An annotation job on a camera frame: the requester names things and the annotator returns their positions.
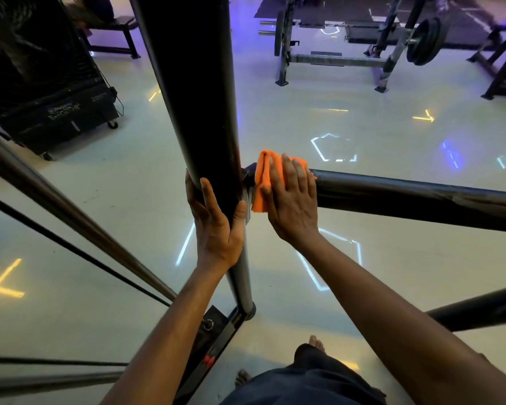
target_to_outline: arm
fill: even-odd
[[[195,200],[193,182],[186,175],[187,198],[195,217],[197,267],[101,405],[172,404],[208,302],[240,257],[245,202],[236,206],[231,229],[209,181],[202,178],[201,185],[205,206]]]
[[[337,250],[318,232],[309,170],[283,156],[263,193],[275,231],[313,265],[365,340],[417,404],[506,405],[506,375]]]

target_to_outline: evaporative air cooler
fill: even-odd
[[[47,151],[108,122],[109,88],[60,0],[0,0],[1,135]]]

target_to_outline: finger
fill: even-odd
[[[285,176],[285,189],[287,192],[295,192],[298,188],[298,176],[296,175],[296,169],[292,165],[289,156],[284,153],[281,155],[283,159],[283,176]]]
[[[308,168],[307,172],[308,172],[308,192],[309,192],[309,196],[312,199],[317,200],[317,183],[315,183],[315,176],[313,176],[313,173],[309,170],[309,168]]]
[[[202,195],[204,197],[204,206],[206,210],[209,212],[210,216],[216,221],[222,221],[225,219],[225,215],[219,208],[217,204],[216,195],[214,194],[214,189],[212,189],[212,185],[206,177],[201,177],[201,188]]]
[[[247,204],[241,200],[236,205],[234,216],[232,217],[232,227],[229,234],[229,243],[235,246],[242,245],[245,239],[245,215],[247,213]]]
[[[276,196],[282,195],[285,192],[285,188],[283,187],[283,183],[281,183],[281,178],[279,177],[279,173],[277,173],[277,168],[272,157],[270,157],[270,183]]]
[[[277,218],[277,208],[274,200],[274,192],[269,187],[263,187],[261,194],[268,208],[268,219]]]
[[[305,175],[305,171],[296,159],[292,160],[292,164],[294,169],[296,170],[296,176],[298,178],[298,188],[300,192],[307,193],[308,192],[308,177]]]
[[[193,184],[191,176],[189,176],[189,170],[187,169],[186,169],[186,196],[193,217],[199,217],[204,212],[206,212],[204,206],[195,198],[195,185]]]

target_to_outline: floor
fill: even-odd
[[[400,61],[387,94],[373,90],[368,69],[298,64],[290,66],[290,84],[280,88],[274,84],[274,40],[258,36],[259,20],[253,19],[260,1],[230,4],[243,165],[269,148],[300,156],[312,168],[506,190],[506,99],[480,98],[490,79],[465,62],[469,52],[443,50],[426,67]],[[127,0],[112,2],[118,15],[130,13]],[[186,34],[198,29],[186,28]],[[345,43],[342,33],[297,28],[293,35],[302,41],[295,52],[360,56],[364,50]],[[93,39],[122,42],[97,32]],[[185,164],[138,30],[134,39],[139,60],[95,56],[125,106],[118,129],[102,127],[71,142],[54,153],[53,163],[11,147],[178,291],[195,265]],[[133,278],[1,180],[0,199]],[[319,211],[319,226],[420,309],[506,287],[506,233],[331,210]],[[382,389],[390,405],[411,403],[322,280],[278,240],[266,217],[253,216],[247,233],[257,315],[190,403],[219,403],[239,368],[257,374],[288,364],[310,334]],[[1,213],[0,279],[0,355],[128,361],[164,313],[159,303]],[[213,303],[224,313],[233,308],[225,281]],[[459,336],[506,372],[506,326]],[[93,371],[0,366],[0,376]],[[0,404],[97,404],[108,389]]]

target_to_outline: forearm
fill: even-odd
[[[506,375],[322,236],[297,249],[415,402],[506,403]]]
[[[219,272],[195,269],[101,405],[173,402],[198,327],[222,278]]]

